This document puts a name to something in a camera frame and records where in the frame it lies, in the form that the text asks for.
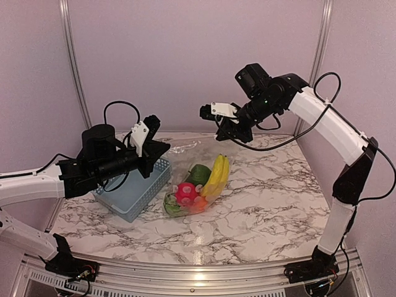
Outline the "yellow banana bunch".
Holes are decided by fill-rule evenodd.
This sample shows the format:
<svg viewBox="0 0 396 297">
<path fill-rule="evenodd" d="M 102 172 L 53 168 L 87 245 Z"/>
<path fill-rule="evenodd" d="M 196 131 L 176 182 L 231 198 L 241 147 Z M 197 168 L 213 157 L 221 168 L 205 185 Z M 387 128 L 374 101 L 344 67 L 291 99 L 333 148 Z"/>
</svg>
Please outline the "yellow banana bunch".
<svg viewBox="0 0 396 297">
<path fill-rule="evenodd" d="M 200 196 L 206 201 L 214 201 L 224 190 L 228 182 L 230 172 L 230 162 L 227 156 L 219 154 L 213 164 L 209 180 L 200 191 Z"/>
</svg>

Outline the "clear zip top bag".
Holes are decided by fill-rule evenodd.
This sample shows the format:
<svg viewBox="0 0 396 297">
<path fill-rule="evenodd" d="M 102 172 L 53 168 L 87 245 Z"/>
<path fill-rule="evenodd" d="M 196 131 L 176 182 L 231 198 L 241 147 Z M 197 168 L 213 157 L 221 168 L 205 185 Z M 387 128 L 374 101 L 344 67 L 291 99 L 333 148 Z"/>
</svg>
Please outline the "clear zip top bag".
<svg viewBox="0 0 396 297">
<path fill-rule="evenodd" d="M 212 137 L 173 141 L 166 154 L 171 163 L 166 213 L 184 217 L 206 211 L 225 190 L 237 152 L 230 141 Z"/>
</svg>

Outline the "green bell pepper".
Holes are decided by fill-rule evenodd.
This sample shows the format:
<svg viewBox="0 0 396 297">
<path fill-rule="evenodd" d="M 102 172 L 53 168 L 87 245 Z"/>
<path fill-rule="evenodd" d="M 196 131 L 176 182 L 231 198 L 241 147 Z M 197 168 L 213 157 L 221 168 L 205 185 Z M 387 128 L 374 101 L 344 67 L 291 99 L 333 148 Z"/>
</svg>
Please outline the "green bell pepper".
<svg viewBox="0 0 396 297">
<path fill-rule="evenodd" d="M 196 164 L 189 171 L 185 180 L 186 183 L 191 183 L 195 186 L 205 185 L 212 173 L 211 169 L 205 165 Z"/>
</svg>

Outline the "red apple toy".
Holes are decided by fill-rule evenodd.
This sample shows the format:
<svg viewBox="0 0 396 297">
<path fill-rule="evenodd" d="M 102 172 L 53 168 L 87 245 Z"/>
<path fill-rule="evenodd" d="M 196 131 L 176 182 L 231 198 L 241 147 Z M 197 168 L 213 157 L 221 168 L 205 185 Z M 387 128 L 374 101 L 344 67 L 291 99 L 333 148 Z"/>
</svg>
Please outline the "red apple toy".
<svg viewBox="0 0 396 297">
<path fill-rule="evenodd" d="M 192 183 L 178 184 L 177 186 L 173 186 L 173 190 L 176 202 L 181 207 L 192 206 L 195 199 L 199 196 L 195 185 Z"/>
</svg>

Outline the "green watermelon ball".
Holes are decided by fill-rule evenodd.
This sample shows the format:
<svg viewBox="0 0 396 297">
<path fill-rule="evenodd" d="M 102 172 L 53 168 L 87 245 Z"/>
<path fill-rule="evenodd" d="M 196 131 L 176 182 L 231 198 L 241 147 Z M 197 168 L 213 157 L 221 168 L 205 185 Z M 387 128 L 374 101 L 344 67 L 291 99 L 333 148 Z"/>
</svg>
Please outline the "green watermelon ball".
<svg viewBox="0 0 396 297">
<path fill-rule="evenodd" d="M 188 215 L 188 212 L 177 203 L 176 198 L 172 193 L 165 194 L 163 206 L 166 213 L 171 217 L 182 217 Z"/>
</svg>

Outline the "grey perforated plastic basket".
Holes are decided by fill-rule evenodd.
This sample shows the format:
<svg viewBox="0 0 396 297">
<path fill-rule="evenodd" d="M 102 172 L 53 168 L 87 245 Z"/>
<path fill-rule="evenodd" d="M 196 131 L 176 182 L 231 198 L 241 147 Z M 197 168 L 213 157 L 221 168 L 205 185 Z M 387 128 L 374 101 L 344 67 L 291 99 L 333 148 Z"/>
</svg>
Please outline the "grey perforated plastic basket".
<svg viewBox="0 0 396 297">
<path fill-rule="evenodd" d="M 139 171 L 111 178 L 105 189 L 101 186 L 92 191 L 95 200 L 108 208 L 110 212 L 131 223 L 148 203 L 168 184 L 171 178 L 171 164 L 159 159 L 149 178 L 144 179 Z"/>
</svg>

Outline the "orange toy fruit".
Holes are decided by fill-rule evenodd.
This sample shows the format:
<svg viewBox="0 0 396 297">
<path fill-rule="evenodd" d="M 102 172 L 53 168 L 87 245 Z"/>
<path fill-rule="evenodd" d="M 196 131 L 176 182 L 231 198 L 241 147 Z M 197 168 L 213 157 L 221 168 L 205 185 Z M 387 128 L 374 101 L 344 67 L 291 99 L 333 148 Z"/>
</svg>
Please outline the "orange toy fruit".
<svg viewBox="0 0 396 297">
<path fill-rule="evenodd" d="M 192 206 L 196 211 L 203 211 L 205 210 L 207 204 L 208 202 L 206 201 L 205 197 L 197 196 L 194 199 L 194 203 Z"/>
</svg>

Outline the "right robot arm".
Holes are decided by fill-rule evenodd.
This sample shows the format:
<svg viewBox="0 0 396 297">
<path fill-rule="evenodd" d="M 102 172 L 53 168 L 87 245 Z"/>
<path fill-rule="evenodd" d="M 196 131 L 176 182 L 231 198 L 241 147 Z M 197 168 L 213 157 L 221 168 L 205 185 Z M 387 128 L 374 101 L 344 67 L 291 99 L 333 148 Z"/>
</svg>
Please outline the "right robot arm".
<svg viewBox="0 0 396 297">
<path fill-rule="evenodd" d="M 307 125 L 296 136 L 316 133 L 344 162 L 332 188 L 332 205 L 324 232 L 307 263 L 306 271 L 320 277 L 330 268 L 331 258 L 340 247 L 352 223 L 377 152 L 375 139 L 353 128 L 335 111 L 334 99 L 323 99 L 303 78 L 294 73 L 272 77 L 257 63 L 248 64 L 236 75 L 249 101 L 242 107 L 234 103 L 210 104 L 210 114 L 220 137 L 246 146 L 252 141 L 252 127 L 271 115 L 289 111 Z"/>
</svg>

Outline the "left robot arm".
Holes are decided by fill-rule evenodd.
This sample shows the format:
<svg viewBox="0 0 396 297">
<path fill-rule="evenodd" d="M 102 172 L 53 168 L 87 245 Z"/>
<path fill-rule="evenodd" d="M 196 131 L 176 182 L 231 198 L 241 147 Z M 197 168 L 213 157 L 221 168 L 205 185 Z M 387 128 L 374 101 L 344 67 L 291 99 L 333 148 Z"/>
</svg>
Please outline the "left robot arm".
<svg viewBox="0 0 396 297">
<path fill-rule="evenodd" d="M 1 207 L 40 199 L 84 196 L 111 178 L 138 170 L 148 178 L 154 164 L 170 145 L 154 140 L 158 128 L 139 122 L 127 144 L 116 138 L 115 128 L 99 124 L 82 133 L 82 149 L 76 158 L 51 162 L 44 169 L 1 176 Z M 1 211 L 1 241 L 40 256 L 64 275 L 78 270 L 67 240 L 28 226 Z"/>
</svg>

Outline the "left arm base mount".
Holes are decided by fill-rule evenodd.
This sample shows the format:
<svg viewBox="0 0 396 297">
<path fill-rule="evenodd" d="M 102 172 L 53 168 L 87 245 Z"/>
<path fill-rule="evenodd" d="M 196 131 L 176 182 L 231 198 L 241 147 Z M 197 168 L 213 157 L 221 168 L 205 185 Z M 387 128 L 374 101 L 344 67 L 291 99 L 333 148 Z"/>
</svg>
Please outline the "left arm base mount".
<svg viewBox="0 0 396 297">
<path fill-rule="evenodd" d="M 50 260 L 44 260 L 45 269 L 68 277 L 72 282 L 81 279 L 94 282 L 98 273 L 98 262 L 74 257 L 65 237 L 58 234 L 53 234 L 53 237 L 57 244 L 56 254 Z"/>
</svg>

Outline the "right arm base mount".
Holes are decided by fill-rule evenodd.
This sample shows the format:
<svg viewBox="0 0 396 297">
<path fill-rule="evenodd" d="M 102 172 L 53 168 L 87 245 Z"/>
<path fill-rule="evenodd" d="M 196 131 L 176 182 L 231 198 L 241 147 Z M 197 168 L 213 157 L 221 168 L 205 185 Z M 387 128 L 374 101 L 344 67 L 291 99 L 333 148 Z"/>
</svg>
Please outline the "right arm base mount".
<svg viewBox="0 0 396 297">
<path fill-rule="evenodd" d="M 285 265 L 283 271 L 289 283 L 306 282 L 338 274 L 335 254 L 326 254 L 316 246 L 309 260 Z"/>
</svg>

